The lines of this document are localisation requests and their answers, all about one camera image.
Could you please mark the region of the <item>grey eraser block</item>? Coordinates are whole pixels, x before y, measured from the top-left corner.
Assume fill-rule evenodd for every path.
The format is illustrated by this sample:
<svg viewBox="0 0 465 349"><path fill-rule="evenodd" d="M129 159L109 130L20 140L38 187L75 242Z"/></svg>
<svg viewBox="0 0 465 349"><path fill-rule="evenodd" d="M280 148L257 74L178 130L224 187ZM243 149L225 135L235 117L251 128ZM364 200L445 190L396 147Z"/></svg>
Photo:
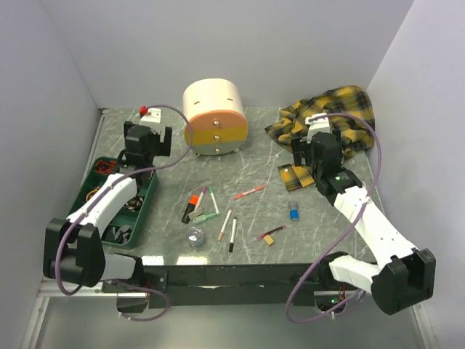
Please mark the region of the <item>grey eraser block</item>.
<svg viewBox="0 0 465 349"><path fill-rule="evenodd" d="M203 214L203 208L202 207L198 207L197 209L194 209L192 212L190 212L188 214L188 217L191 219L191 220L194 220L196 217L200 216L201 214Z"/></svg>

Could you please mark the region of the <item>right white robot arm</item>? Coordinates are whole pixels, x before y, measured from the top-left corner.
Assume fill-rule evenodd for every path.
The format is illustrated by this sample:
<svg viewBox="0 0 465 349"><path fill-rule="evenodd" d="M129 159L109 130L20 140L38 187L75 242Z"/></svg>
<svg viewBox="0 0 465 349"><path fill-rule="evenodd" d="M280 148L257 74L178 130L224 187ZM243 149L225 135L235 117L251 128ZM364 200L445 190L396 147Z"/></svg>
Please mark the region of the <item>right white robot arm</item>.
<svg viewBox="0 0 465 349"><path fill-rule="evenodd" d="M432 297L436 258L429 249L418 249L407 240L371 200L356 174L342 164L341 138L317 132L309 140L291 141L294 162L311 171L318 192L346 217L370 248L375 263L356 260L342 252L325 252L300 278L314 269L320 285L335 289L341 283L369 293L387 315L412 307Z"/></svg>

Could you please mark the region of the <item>round drawer organizer box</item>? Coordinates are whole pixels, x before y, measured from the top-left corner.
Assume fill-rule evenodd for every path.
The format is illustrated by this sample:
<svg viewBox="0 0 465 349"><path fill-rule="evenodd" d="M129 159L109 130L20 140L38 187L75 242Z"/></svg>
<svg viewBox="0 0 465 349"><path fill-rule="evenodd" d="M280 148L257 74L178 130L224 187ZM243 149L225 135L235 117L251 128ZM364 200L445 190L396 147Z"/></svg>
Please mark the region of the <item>round drawer organizer box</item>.
<svg viewBox="0 0 465 349"><path fill-rule="evenodd" d="M201 79L183 93L183 112L192 132L185 141L198 156L237 153L248 136L238 88L226 79Z"/></svg>

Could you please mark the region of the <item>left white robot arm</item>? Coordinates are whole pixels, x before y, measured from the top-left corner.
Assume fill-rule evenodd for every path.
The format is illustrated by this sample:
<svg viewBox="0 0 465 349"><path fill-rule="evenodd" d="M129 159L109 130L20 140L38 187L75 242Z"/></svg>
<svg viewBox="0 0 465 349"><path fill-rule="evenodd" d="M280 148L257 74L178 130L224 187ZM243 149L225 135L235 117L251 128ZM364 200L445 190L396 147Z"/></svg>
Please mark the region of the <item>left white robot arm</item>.
<svg viewBox="0 0 465 349"><path fill-rule="evenodd" d="M48 223L43 273L56 280L63 294L71 293L65 283L81 288L119 279L128 292L137 292L144 286L145 274L141 270L140 258L106 254L102 237L132 199L142 198L142 205L137 212L128 213L130 224L135 224L143 215L149 204L147 195L158 182L153 159L170 156L171 138L170 127L160 134L148 126L125 122L124 149L100 189L67 218Z"/></svg>

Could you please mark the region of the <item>small tan eraser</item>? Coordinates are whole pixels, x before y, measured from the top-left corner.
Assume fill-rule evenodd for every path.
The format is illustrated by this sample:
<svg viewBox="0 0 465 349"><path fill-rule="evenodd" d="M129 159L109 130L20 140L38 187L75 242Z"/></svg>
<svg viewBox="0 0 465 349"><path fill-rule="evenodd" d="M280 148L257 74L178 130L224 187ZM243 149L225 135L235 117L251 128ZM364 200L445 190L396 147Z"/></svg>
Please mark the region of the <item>small tan eraser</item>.
<svg viewBox="0 0 465 349"><path fill-rule="evenodd" d="M273 238L270 235L264 236L263 240L266 242L266 244L268 246L271 246L271 245L273 245L275 243L275 241L273 240Z"/></svg>

